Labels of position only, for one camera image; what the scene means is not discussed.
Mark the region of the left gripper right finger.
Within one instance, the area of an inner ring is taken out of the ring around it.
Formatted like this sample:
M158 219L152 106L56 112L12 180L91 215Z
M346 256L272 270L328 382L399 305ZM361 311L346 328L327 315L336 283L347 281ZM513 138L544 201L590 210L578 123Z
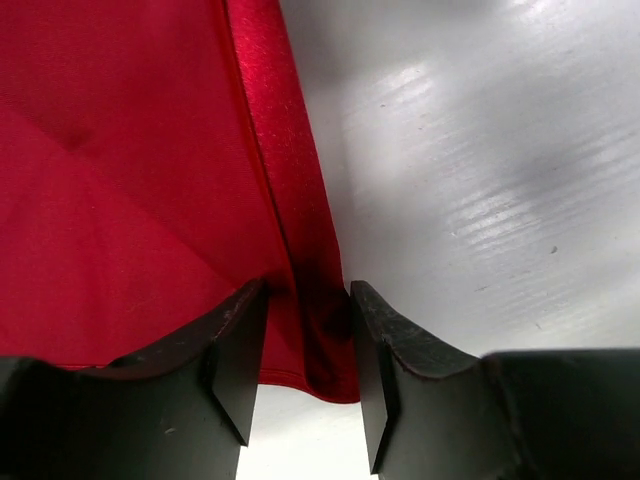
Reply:
M485 475L488 393L478 358L350 286L369 466L377 475Z

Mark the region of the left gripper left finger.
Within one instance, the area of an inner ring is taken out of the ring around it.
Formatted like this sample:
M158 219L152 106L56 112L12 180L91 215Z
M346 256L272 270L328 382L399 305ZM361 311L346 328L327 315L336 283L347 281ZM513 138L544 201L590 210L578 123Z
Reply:
M119 381L162 378L196 367L196 382L242 446L249 443L265 343L269 288L254 279L212 311L117 358L94 375Z

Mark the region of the red cloth napkin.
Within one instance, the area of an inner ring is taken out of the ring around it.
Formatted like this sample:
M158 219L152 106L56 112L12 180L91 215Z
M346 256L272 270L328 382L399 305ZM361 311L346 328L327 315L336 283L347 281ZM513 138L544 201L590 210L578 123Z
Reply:
M1 351L70 368L269 283L262 382L359 398L275 1L1 5Z

